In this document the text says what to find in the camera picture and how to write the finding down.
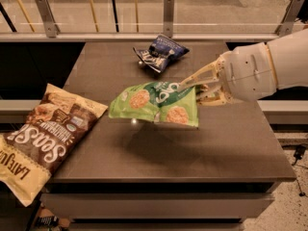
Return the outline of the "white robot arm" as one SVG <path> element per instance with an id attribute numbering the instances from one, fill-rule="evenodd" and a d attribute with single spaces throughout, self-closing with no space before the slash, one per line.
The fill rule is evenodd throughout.
<path id="1" fill-rule="evenodd" d="M 204 106 L 256 101 L 278 90 L 308 86 L 308 30 L 221 54 L 179 84 L 201 88 Z"/>

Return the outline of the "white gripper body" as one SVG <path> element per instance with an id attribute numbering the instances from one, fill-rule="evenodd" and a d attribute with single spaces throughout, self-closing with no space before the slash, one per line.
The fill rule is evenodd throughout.
<path id="1" fill-rule="evenodd" d="M 236 47 L 220 55 L 225 84 L 235 99 L 255 101 L 276 92 L 270 52 L 264 43 Z"/>

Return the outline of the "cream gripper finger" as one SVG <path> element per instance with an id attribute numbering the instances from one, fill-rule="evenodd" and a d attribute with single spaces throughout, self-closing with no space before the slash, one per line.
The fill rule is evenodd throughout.
<path id="1" fill-rule="evenodd" d="M 198 69 L 193 75 L 184 79 L 178 87 L 178 91 L 185 90 L 198 85 L 213 84 L 219 81 L 219 73 L 221 72 L 221 64 L 219 60 L 215 60 Z"/>
<path id="2" fill-rule="evenodd" d="M 202 106 L 221 106 L 233 102 L 232 95 L 222 85 L 214 87 L 198 85 L 195 90 L 196 102 Z"/>

